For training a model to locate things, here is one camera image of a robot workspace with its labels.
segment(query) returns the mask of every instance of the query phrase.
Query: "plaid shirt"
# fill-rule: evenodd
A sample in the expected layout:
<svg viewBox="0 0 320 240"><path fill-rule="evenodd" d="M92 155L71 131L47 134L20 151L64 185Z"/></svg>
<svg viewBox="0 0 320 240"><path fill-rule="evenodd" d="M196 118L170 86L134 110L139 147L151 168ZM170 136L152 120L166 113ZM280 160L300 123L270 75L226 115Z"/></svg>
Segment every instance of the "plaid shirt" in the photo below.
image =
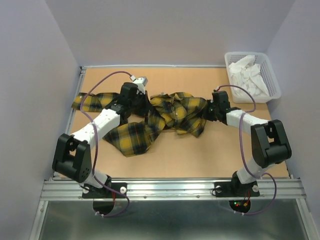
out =
<svg viewBox="0 0 320 240"><path fill-rule="evenodd" d="M79 93L72 108L79 110L86 93ZM83 104L86 112L101 112L117 93L90 95ZM150 98L153 108L141 122L130 122L108 132L104 139L114 145L126 157L143 154L151 147L165 129L175 129L178 134L190 133L195 137L204 131L206 120L203 114L207 100L193 97L186 92L155 95Z"/></svg>

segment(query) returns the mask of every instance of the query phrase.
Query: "metal frame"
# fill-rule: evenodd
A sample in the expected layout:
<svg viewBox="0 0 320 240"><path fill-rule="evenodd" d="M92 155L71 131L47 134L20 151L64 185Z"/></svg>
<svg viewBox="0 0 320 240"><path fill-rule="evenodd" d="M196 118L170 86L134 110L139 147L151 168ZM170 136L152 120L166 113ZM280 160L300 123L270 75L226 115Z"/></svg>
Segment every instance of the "metal frame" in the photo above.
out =
<svg viewBox="0 0 320 240"><path fill-rule="evenodd" d="M223 68L225 65L104 65L85 66L81 68L75 97L83 84L88 68ZM66 133L74 120L75 110L72 109L66 126ZM296 199L301 219L310 240L320 240L316 226L306 203L306 193L300 179L276 178L277 199ZM211 194L214 183L230 180L229 178L113 178L112 182L126 182L127 196L131 201L216 201L234 200L235 198L217 198ZM260 191L259 197L252 199L272 199L274 183L270 179L257 180ZM54 173L49 181L45 181L40 196L40 202L32 226L30 240L40 238L42 226L46 217L49 201L92 201L82 198L83 190L75 181L60 177Z"/></svg>

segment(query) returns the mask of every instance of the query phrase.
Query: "white plastic basket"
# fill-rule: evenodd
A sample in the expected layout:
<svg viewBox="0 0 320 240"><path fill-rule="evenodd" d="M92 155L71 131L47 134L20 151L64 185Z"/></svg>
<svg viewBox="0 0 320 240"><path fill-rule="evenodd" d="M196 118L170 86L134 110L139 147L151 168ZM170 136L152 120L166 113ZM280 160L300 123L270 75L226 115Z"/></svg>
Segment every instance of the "white plastic basket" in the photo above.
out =
<svg viewBox="0 0 320 240"><path fill-rule="evenodd" d="M271 63L266 54L260 52L246 52L246 51L233 51L227 52L224 55L226 72L228 74L229 82L231 79L231 74L229 70L229 65L231 63L236 63L240 59L244 58L247 55L255 56L255 64L261 64L261 76L263 81L269 91L269 96L254 96L254 100L257 103L266 103L271 99L278 99L281 97L281 91L276 79L275 73L271 67ZM232 99L234 103L252 103L252 100L248 96L238 96L235 94L234 87L231 87Z"/></svg>

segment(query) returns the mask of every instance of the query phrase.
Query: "yellow and black plaid fabric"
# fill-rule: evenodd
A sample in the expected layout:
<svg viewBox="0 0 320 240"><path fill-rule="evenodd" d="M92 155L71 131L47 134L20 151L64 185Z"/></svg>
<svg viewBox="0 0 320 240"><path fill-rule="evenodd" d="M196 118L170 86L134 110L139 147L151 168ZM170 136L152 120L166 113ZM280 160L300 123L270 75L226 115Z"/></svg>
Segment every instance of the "yellow and black plaid fabric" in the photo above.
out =
<svg viewBox="0 0 320 240"><path fill-rule="evenodd" d="M108 100L103 99L102 103L101 98L95 98L98 95L101 97L101 94L88 96L83 110L102 111L103 106L110 103L112 98L110 95L106 95ZM84 95L85 93L79 94L72 105L73 108L80 108L81 96ZM186 92L176 92L170 95L152 96L150 103L153 108L144 121L118 126L104 136L105 140L114 145L126 157L148 151L165 129L175 129L178 134L190 133L195 137L200 136L204 131L206 120L203 118L203 113L207 106L207 101L204 98L193 97Z"/></svg>

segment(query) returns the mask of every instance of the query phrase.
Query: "cable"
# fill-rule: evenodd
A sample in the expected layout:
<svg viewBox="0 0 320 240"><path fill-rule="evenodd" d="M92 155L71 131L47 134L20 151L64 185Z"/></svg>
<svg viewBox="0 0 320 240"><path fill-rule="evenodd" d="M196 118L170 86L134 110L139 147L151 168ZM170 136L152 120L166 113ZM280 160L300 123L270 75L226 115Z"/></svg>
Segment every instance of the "cable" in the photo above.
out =
<svg viewBox="0 0 320 240"><path fill-rule="evenodd" d="M92 119L92 117L86 113L84 110L83 110L83 106L84 106L84 102L86 100L86 98L92 93L92 91L98 87L103 81L105 81L107 78L111 77L112 75L115 75L115 74L127 74L129 75L129 77L131 78L133 75L130 74L129 72L127 71L115 71L115 72L112 72L110 73L109 75L105 76L102 80L100 80L96 85L94 85L94 87L84 96L84 98L82 99L82 102L81 102L81 105L80 105L80 112L83 113L89 120L90 122L92 123L92 126L93 126L93 131L94 131L94 140L95 140L95 153L94 153L94 160L93 160L93 166L92 166L92 175L94 177L94 179L102 186L104 187L105 189L107 189L108 191L111 191L112 193L115 193L115 194L118 194L124 198L127 199L127 205L125 206L125 208L123 208L121 211L117 212L117 213L114 213L114 214L108 214L108 215L104 215L104 214L100 214L99 212L96 212L95 214L98 214L100 215L101 217L103 218L108 218L108 217L115 217L115 216L118 216L119 214L123 213L125 210L127 210L127 208L129 207L130 205L130 199L128 198L127 195L125 194L122 194L121 192L118 192L108 186L106 186L105 184L103 184L95 175L95 169L96 169L96 164L97 164L97 158L98 158L98 130L97 130L97 126L94 124L94 120Z"/></svg>
<svg viewBox="0 0 320 240"><path fill-rule="evenodd" d="M256 109L257 109L257 103L255 101L255 99L253 98L253 96L251 96L251 94L245 90L244 88L240 87L240 86L237 86L237 85L232 85L232 84L226 84L226 85L221 85L219 86L216 91L219 91L220 88L223 88L223 87L233 87L233 88L238 88L238 89L241 89L242 91L244 91L252 100L253 102L253 109L252 110L248 110L248 111L244 111L242 114L241 114L241 117L240 117L240 121L239 121L239 142L240 142L240 152L241 152L241 158L242 158L242 162L243 162L243 165L244 165L244 168L245 170L255 179L259 179L260 177L259 176L255 176L248 168L247 166L247 163L246 163L246 159L245 159L245 152L244 152L244 145L243 145L243 139L242 139L242 124L243 124L243 121L244 121L244 116L246 115L246 113L252 113L254 112ZM271 202L262 210L260 211L256 211L256 212L247 212L247 213L244 213L244 215L257 215L257 214L260 214L260 213L263 213L264 211L266 211L267 209L270 208L270 206L275 202L275 199L276 199L276 196L277 196L277 183L276 183L276 180L275 178L268 172L264 172L262 175L261 175L261 178L264 176L264 175L268 175L273 183L274 183L274 194L273 194L273 198L271 200Z"/></svg>

